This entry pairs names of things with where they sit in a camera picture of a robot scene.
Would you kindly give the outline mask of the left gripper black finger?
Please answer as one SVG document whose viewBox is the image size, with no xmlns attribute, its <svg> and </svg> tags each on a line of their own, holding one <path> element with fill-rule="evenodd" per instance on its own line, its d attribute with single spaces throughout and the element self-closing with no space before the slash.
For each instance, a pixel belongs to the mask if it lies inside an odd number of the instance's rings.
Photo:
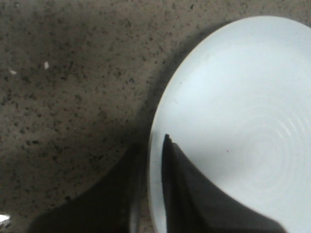
<svg viewBox="0 0 311 233">
<path fill-rule="evenodd" d="M 169 135 L 161 179 L 169 233 L 284 233 L 272 220 L 231 198 L 206 178 Z"/>
</svg>

